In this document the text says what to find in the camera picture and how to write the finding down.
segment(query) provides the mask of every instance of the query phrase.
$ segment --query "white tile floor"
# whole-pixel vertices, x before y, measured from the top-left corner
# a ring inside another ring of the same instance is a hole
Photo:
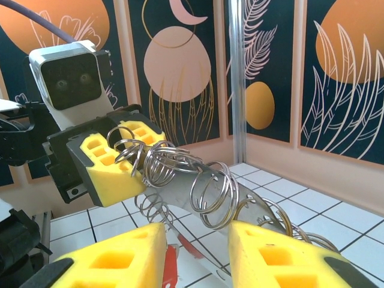
[[[290,219],[307,232],[314,232],[332,241],[363,274],[379,287],[384,287],[384,218],[332,197],[307,189],[296,183],[239,164],[231,167],[238,181],[269,198],[288,213]],[[178,219],[175,226],[213,262],[230,271],[226,238],[207,229],[200,220],[184,210],[171,207]],[[51,260],[144,226],[148,222],[128,199],[109,208],[93,208],[52,220]],[[169,244],[179,244],[172,232]],[[184,248],[178,257],[179,287],[223,287],[208,270],[195,264]]]

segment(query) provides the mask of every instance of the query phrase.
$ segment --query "wall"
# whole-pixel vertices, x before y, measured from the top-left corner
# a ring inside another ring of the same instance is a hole
[[[207,141],[192,141],[184,147],[189,149],[194,155],[204,159],[205,161],[220,160],[227,164],[233,164],[233,142],[226,138],[228,127],[226,125],[226,63],[225,63],[225,45],[224,43],[224,17],[223,4],[220,1],[213,1],[214,15],[207,15],[214,18],[214,38],[209,41],[214,43],[214,62],[215,67],[212,70],[217,72],[217,111],[218,125],[215,127],[220,132],[220,136],[216,139]],[[117,49],[121,52],[121,64],[124,71],[124,84],[127,95],[126,100],[119,99],[121,103],[124,101],[129,104],[141,103],[143,79],[139,77],[139,64],[134,53],[132,25],[130,22],[130,12],[127,1],[114,1],[115,17],[118,29],[119,44]],[[0,97],[14,99],[14,95],[7,93],[6,84],[1,77],[0,72]],[[24,209],[28,214],[35,214],[47,210],[52,210],[54,216],[59,217],[75,211],[89,208],[92,202],[89,196],[83,196],[69,205],[65,204],[59,196],[52,180],[49,177],[39,177],[31,179],[28,167],[12,168],[12,174],[15,184],[0,187],[0,198],[13,205],[16,209]]]
[[[383,167],[299,148],[307,3],[295,6],[291,143],[248,135],[247,162],[325,194],[384,215]]]

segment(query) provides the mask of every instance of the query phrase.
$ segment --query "metal spring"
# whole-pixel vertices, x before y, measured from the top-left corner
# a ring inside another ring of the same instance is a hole
[[[196,173],[196,178],[193,181],[190,190],[190,204],[194,211],[200,214],[200,218],[203,224],[214,230],[219,230],[226,227],[232,220],[237,220],[241,209],[248,204],[256,203],[256,199],[252,195],[247,195],[247,198],[239,201],[239,185],[235,177],[231,174],[229,167],[222,162],[210,162],[206,164],[212,170],[224,177],[221,191],[216,201],[207,207],[207,202],[204,201],[205,193],[210,185],[218,182],[216,176],[212,174],[208,182],[206,183],[201,195],[195,197],[195,187],[199,178],[203,175],[203,171],[196,164],[203,164],[203,161],[190,154],[188,150],[177,148],[173,143],[169,141],[159,141],[153,146],[147,146],[145,142],[134,138],[134,134],[126,127],[115,127],[108,133],[107,141],[109,143],[110,134],[116,129],[125,129],[130,132],[132,139],[122,139],[117,141],[113,148],[120,154],[116,157],[115,163],[128,160],[133,164],[132,176],[137,172],[139,163],[142,162],[143,166],[143,182],[149,187],[160,188],[172,181],[175,177],[175,172]],[[129,143],[129,146],[123,151],[118,149],[121,144]],[[221,208],[224,201],[229,197],[230,204],[224,217],[217,223],[212,224],[208,215],[214,213]],[[306,233],[299,226],[293,224],[285,211],[275,202],[262,198],[267,205],[274,207],[277,211],[279,222],[286,230],[286,234],[298,240],[305,241],[307,243],[315,243],[321,247],[338,252],[338,249],[326,238],[317,235],[315,233]],[[169,207],[163,202],[159,194],[151,194],[146,196],[141,204],[137,202],[137,196],[134,199],[135,205],[140,209],[141,214],[148,219],[151,223],[154,218],[161,215],[161,222],[173,223],[173,214],[170,213]],[[267,223],[272,223],[271,219],[264,217],[258,225],[263,226]]]

